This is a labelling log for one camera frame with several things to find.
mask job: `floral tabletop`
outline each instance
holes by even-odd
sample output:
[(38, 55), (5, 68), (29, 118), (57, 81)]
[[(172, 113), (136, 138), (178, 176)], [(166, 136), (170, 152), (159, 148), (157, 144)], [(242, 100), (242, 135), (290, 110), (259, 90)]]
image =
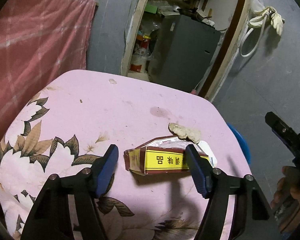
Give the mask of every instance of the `floral tabletop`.
[[(218, 166), (229, 175), (229, 158), (238, 163), (239, 175), (250, 173), (235, 137), (208, 101), (106, 73), (75, 70), (61, 75), (26, 104), (0, 142), (0, 202), (8, 232), (20, 238), (50, 174), (74, 175), (116, 144), (117, 168), (107, 192), (95, 200), (109, 240), (193, 239), (207, 200), (189, 174), (143, 177), (124, 166), (124, 150), (170, 135), (169, 122), (199, 128)], [(73, 196), (69, 200), (74, 236), (80, 239)], [(233, 203), (230, 198), (224, 239)]]

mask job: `dark gray refrigerator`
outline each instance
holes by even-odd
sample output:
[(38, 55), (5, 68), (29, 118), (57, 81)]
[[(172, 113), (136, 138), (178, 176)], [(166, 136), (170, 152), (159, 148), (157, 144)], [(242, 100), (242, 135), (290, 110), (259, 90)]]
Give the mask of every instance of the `dark gray refrigerator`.
[(190, 92), (207, 71), (219, 39), (219, 31), (191, 17), (166, 16), (148, 67), (151, 82)]

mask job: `crumpled beige object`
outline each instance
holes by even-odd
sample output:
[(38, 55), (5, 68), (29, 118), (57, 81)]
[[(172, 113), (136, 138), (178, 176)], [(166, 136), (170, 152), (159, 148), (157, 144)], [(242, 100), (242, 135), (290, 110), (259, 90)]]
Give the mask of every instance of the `crumpled beige object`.
[(169, 123), (169, 130), (178, 135), (180, 139), (188, 138), (194, 143), (199, 143), (201, 139), (201, 131), (197, 128), (187, 128), (183, 125), (171, 122)]
[(266, 15), (269, 15), (270, 11), (272, 12), (271, 25), (276, 30), (277, 34), (281, 36), (284, 19), (282, 19), (281, 15), (278, 14), (277, 10), (272, 6), (267, 6), (262, 11), (254, 11), (253, 13), (257, 16), (249, 21), (249, 27), (260, 28), (262, 26), (263, 19)]

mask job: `blue plastic stool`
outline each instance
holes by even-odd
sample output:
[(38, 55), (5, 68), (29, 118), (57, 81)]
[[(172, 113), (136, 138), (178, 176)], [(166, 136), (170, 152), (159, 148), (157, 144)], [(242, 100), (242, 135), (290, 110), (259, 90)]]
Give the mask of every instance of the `blue plastic stool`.
[(237, 141), (240, 145), (240, 148), (243, 152), (244, 157), (247, 160), (247, 163), (250, 164), (251, 163), (251, 155), (250, 155), (249, 146), (248, 146), (246, 140), (231, 124), (227, 123), (227, 125), (230, 128), (230, 130), (233, 132), (234, 136), (237, 138)]

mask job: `pink plaid cloth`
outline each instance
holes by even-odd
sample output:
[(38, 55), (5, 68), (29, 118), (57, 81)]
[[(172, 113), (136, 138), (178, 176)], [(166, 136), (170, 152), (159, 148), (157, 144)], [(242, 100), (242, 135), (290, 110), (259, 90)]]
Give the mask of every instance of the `pink plaid cloth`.
[(0, 139), (38, 91), (85, 69), (94, 0), (8, 0), (0, 11)]

